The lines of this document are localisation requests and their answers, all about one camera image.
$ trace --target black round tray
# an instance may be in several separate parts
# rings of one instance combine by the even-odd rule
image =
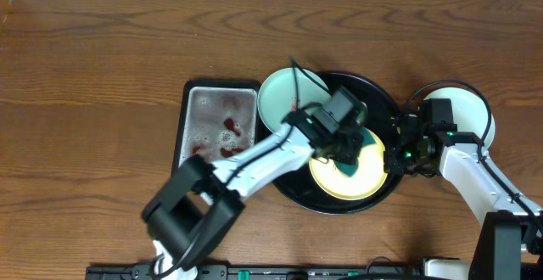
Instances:
[[[380,86],[363,76],[351,73],[321,72],[317,74],[327,84],[330,91],[344,86],[366,103],[368,108],[366,127],[383,141],[385,148],[388,142],[397,139],[397,132],[391,126],[390,118],[398,113],[398,105]],[[270,132],[266,130],[259,134],[262,139]],[[383,186],[376,193],[359,200],[337,199],[326,193],[316,184],[308,165],[280,176],[273,184],[286,197],[309,210],[341,215],[360,212],[378,204],[398,186],[401,178],[402,175],[388,175]]]

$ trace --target teal cloth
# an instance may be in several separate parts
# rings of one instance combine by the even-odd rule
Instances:
[[[370,133],[370,131],[368,131],[365,127],[362,127],[361,133],[362,133],[362,136],[364,137],[364,140],[362,141],[362,148],[365,148],[368,145],[377,144],[375,139],[373,139],[373,136]],[[342,173],[344,173],[348,177],[353,177],[356,171],[358,171],[358,160],[356,160],[355,165],[346,165],[338,161],[334,161],[333,163],[336,165],[338,170],[340,170]]]

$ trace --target yellow plate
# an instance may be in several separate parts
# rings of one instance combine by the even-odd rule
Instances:
[[[383,168],[384,145],[377,135],[368,131],[375,143],[362,148],[358,170],[352,177],[338,170],[331,160],[327,164],[314,159],[309,161],[313,178],[326,193],[338,199],[357,200],[374,194],[383,186],[387,178]]]

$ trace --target brown tabletop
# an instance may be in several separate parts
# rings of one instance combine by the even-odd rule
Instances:
[[[1,278],[150,259],[139,213],[170,174],[185,82],[264,81],[289,55],[367,76],[399,104],[431,81],[471,82],[494,113],[493,159],[543,204],[543,0],[14,0],[0,36]],[[308,211],[270,185],[211,257],[471,260],[478,236],[438,177],[405,177],[352,216]]]

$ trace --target wooden table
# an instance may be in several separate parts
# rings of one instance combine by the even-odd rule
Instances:
[[[169,176],[185,82],[264,81],[289,55],[368,76],[399,104],[431,81],[470,81],[494,112],[496,164],[543,204],[543,0],[14,0],[0,37],[1,278],[150,259],[139,213]],[[405,177],[353,216],[267,186],[212,258],[471,260],[478,236],[437,177]]]

